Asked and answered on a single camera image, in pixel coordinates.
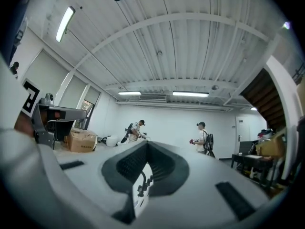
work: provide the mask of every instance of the staircase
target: staircase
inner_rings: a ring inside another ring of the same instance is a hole
[[[282,102],[269,73],[262,69],[241,95],[266,120],[268,127],[280,130],[286,126]]]

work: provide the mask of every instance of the window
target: window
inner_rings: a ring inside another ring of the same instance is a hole
[[[83,100],[83,102],[81,104],[81,109],[86,110],[87,116],[86,116],[86,118],[84,118],[82,120],[77,120],[75,122],[74,127],[80,128],[83,130],[87,130],[94,107],[95,107],[94,104],[92,104],[86,100]]]
[[[36,84],[44,94],[51,93],[55,97],[67,74],[64,67],[42,50],[24,77]]]
[[[90,87],[86,96],[85,96],[85,100],[96,104],[97,99],[99,98],[100,93],[98,91],[96,91],[94,88]]]
[[[77,104],[85,87],[85,82],[76,76],[73,76],[61,98],[59,106],[66,108],[77,108]]]

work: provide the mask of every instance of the air conditioner vent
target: air conditioner vent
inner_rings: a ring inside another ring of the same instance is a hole
[[[140,102],[158,102],[158,103],[166,103],[166,95],[165,94],[142,94],[139,96]]]

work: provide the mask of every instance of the desk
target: desk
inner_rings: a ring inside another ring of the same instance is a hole
[[[272,170],[272,176],[271,176],[271,180],[267,185],[267,189],[269,189],[271,187],[272,181],[273,181],[273,177],[275,174],[275,167],[276,167],[276,163],[277,163],[277,158],[273,157],[271,159],[265,159],[264,157],[261,158],[251,158],[251,157],[247,157],[245,155],[232,155],[232,163],[231,163],[231,168],[233,168],[234,162],[240,163],[242,164],[242,173],[244,171],[244,166],[249,166],[249,167],[253,167],[253,168],[257,168],[260,170],[263,170],[261,178],[259,180],[259,185],[262,185],[262,180],[266,175],[266,172],[270,169],[273,168]]]

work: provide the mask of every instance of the fluorescent light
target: fluorescent light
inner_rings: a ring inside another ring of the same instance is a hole
[[[289,30],[290,29],[290,23],[289,22],[285,22],[283,27],[286,28],[287,30]]]
[[[208,93],[197,93],[197,92],[179,92],[173,91],[174,96],[188,96],[188,97],[208,97]]]
[[[73,7],[67,8],[67,10],[61,20],[61,24],[59,25],[59,28],[58,28],[57,35],[56,35],[56,41],[61,42],[62,36],[65,33],[67,26],[74,13],[75,13],[75,9]]]
[[[119,95],[141,95],[140,92],[118,92]]]

